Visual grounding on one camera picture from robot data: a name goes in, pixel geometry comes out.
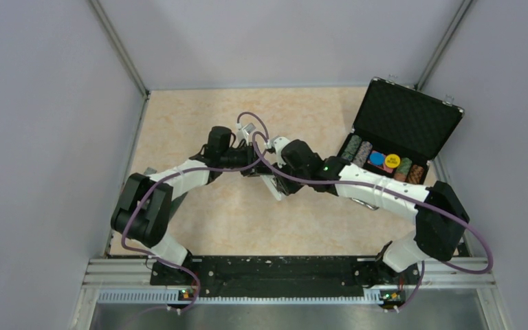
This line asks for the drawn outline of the white remote control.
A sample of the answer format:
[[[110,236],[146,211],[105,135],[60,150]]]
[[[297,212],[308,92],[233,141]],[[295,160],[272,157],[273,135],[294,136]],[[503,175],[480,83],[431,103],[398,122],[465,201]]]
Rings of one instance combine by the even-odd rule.
[[[276,185],[276,178],[273,175],[261,175],[261,179],[263,180],[266,187],[271,192],[272,196],[277,201],[282,201],[284,195],[278,190]]]

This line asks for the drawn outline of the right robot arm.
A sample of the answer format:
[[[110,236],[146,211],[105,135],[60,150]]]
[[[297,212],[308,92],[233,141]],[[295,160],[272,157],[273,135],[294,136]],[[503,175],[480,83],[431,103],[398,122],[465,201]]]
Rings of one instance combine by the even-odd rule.
[[[415,229],[387,244],[375,265],[377,277],[394,283],[409,266],[433,258],[449,261],[469,221],[452,187],[397,181],[361,168],[341,157],[321,159],[302,140],[275,137],[268,147],[276,155],[277,189],[285,195],[309,186],[318,193],[355,199],[390,211]]]

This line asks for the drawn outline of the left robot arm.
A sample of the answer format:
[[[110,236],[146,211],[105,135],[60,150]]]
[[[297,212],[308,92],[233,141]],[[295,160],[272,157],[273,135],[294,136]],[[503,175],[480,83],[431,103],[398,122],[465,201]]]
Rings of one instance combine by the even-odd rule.
[[[120,233],[121,246],[166,265],[167,276],[177,284],[187,283],[193,275],[191,252],[168,233],[179,202],[222,173],[239,172],[244,177],[271,173],[252,144],[241,140],[233,146],[233,137],[231,129],[214,126],[200,151],[179,166],[152,175],[130,175],[111,216],[111,228]]]

